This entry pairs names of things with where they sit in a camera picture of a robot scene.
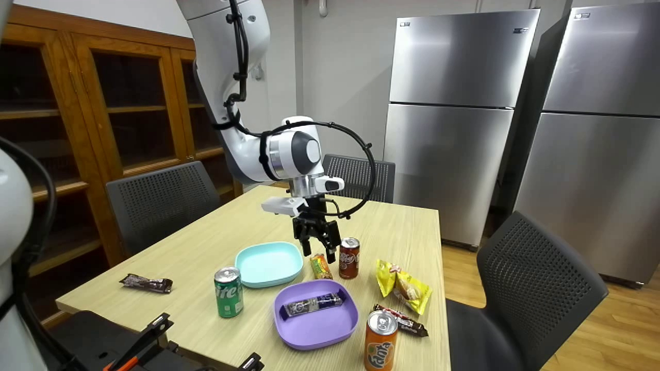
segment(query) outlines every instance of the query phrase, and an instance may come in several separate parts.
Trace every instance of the refrigerator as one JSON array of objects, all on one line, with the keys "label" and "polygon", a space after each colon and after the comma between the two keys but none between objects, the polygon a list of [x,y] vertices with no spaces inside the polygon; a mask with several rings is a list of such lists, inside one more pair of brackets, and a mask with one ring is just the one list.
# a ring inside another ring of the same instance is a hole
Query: refrigerator
[{"label": "refrigerator", "polygon": [[394,202],[437,208],[443,241],[481,245],[536,21],[539,10],[396,21]]},{"label": "refrigerator", "polygon": [[657,35],[647,3],[573,8],[540,39],[547,84],[513,206],[636,286],[660,263]]}]

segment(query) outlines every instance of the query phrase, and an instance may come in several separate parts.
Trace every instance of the table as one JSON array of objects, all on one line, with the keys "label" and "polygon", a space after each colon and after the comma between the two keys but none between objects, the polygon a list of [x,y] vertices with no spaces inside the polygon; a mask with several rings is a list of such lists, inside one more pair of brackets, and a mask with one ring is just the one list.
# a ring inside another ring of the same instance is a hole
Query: table
[{"label": "table", "polygon": [[[271,197],[284,197],[284,191],[259,185],[236,199],[66,293],[58,299],[59,310],[94,312],[137,332],[167,312],[174,320],[167,338],[221,366],[238,367],[250,352],[258,352],[267,370],[272,371],[351,371],[364,370],[366,320],[373,303],[403,310],[394,297],[381,299],[376,286],[373,267],[381,259],[418,277],[433,291],[427,312],[418,320],[427,326],[429,338],[398,335],[396,370],[449,370],[439,223],[437,211],[429,208],[367,202],[351,222],[338,222],[343,238],[360,240],[360,275],[357,279],[343,281],[336,264],[330,267],[334,281],[346,286],[360,315],[348,340],[312,352],[286,349],[272,324],[272,302],[283,286],[245,290],[243,313],[233,320],[219,318],[213,277],[221,267],[233,264],[238,251],[256,244],[298,244],[289,216],[262,211],[259,205]],[[354,205],[351,199],[334,200],[343,208]],[[323,251],[318,241],[312,244],[312,249],[314,253]],[[169,296],[122,290],[120,281],[129,272],[148,279],[172,279],[176,290]],[[308,260],[304,275],[294,282],[304,281],[312,281]]]}]

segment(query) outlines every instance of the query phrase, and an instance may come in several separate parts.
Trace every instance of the wrapper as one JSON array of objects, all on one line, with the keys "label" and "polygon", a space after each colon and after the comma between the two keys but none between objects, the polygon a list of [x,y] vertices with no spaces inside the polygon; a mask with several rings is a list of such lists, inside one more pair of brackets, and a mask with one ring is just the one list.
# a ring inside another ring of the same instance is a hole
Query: wrapper
[{"label": "wrapper", "polygon": [[423,315],[432,297],[427,282],[416,277],[394,268],[392,264],[378,260],[376,282],[383,297],[398,297],[413,313]]}]

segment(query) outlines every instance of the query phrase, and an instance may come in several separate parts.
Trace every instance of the chair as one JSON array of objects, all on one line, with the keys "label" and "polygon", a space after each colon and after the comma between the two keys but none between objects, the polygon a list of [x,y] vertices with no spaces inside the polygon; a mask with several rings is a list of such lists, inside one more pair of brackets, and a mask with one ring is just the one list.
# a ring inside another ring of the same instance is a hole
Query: chair
[{"label": "chair", "polygon": [[201,161],[109,182],[107,197],[133,253],[219,206]]},{"label": "chair", "polygon": [[[369,164],[340,156],[325,156],[323,169],[333,177],[344,179],[343,197],[360,199],[369,188]],[[394,199],[394,164],[376,161],[376,184],[371,200],[392,202]]]},{"label": "chair", "polygon": [[479,249],[487,305],[448,299],[451,370],[540,370],[606,297],[564,241],[513,212]]}]

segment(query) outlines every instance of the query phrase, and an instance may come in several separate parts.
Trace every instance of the soda can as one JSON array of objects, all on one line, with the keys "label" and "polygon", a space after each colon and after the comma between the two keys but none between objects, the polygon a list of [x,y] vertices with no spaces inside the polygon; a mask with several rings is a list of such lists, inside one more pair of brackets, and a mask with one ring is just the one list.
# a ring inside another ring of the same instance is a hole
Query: soda can
[{"label": "soda can", "polygon": [[243,312],[242,272],[224,267],[215,275],[215,302],[221,318],[236,318]]},{"label": "soda can", "polygon": [[388,312],[373,312],[366,335],[366,370],[392,371],[398,324]]},{"label": "soda can", "polygon": [[352,281],[359,275],[359,240],[348,238],[340,244],[338,277]]}]

